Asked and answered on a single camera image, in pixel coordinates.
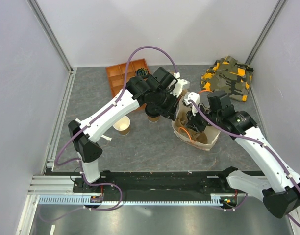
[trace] brown paper cup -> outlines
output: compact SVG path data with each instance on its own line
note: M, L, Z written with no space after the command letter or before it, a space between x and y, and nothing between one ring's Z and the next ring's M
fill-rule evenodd
M114 125L114 129L117 130L121 135L127 135L130 132L130 120L129 117L124 116L118 120Z
M149 117L149 116L147 115L147 117L148 117L148 120L149 120L150 122L157 122L157 121L159 121L159 119L160 119L160 116L157 116L157 117Z

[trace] white wall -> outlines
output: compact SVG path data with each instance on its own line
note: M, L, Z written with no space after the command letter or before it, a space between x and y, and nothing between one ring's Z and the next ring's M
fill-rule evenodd
M0 235L13 235L68 73L26 0L0 1Z
M167 51L177 64L245 61L277 0L38 0L73 66L126 62L141 46ZM170 62L157 51L135 58Z
M300 174L300 0L286 3L252 65L269 140Z

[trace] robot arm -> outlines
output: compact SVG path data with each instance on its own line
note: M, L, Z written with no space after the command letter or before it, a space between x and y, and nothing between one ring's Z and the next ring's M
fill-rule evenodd
M224 91L217 91L208 95L209 109L200 104L200 99L196 93L187 93L184 97L184 104L193 106L189 100L194 101L217 126L236 135L259 140L275 152L251 116L245 111L236 112L228 94ZM195 108L192 108L187 113L188 123L186 127L200 132L210 124L201 115L196 115L197 112ZM282 218L298 207L300 195L275 157L258 143L242 138L233 139L249 153L267 180L260 180L230 167L224 171L222 176L224 182L233 189L249 193L263 201L266 208L278 218ZM300 187L300 175L293 171L278 154L276 155L290 172L290 177Z
M144 80L142 77L133 77L127 82L126 90L122 98L115 103L122 90L103 108L85 120L73 120L69 123L70 135L75 135L83 127L88 126L73 141L74 148L81 158L82 167L87 180L91 183L100 177L98 157L102 149L97 144L100 137L113 124L123 116L136 110L143 104L147 104L145 111L147 115L175 120L179 96L184 89L189 88L189 82L177 79L164 68L160 67L153 75ZM96 116L101 114L111 104L114 106L90 124Z

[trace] orange tray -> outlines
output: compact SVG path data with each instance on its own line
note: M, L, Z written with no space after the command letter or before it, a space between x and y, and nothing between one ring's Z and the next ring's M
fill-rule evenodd
M118 92L123 88L124 85L124 73L125 73L126 63L108 66L106 67L107 80L109 81L112 97L115 97ZM148 69L149 67L145 59L134 60L129 63L128 73L127 73L127 82L136 76L136 72L140 68ZM139 107L137 110L144 109L145 105Z

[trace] yellow camouflage fabric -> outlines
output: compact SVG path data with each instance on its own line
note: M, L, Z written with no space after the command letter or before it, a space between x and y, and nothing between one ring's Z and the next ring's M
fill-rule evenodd
M239 63L234 58L217 60L213 66L209 67L201 77L203 90L218 91L224 90L229 97L239 101L246 101L253 68Z

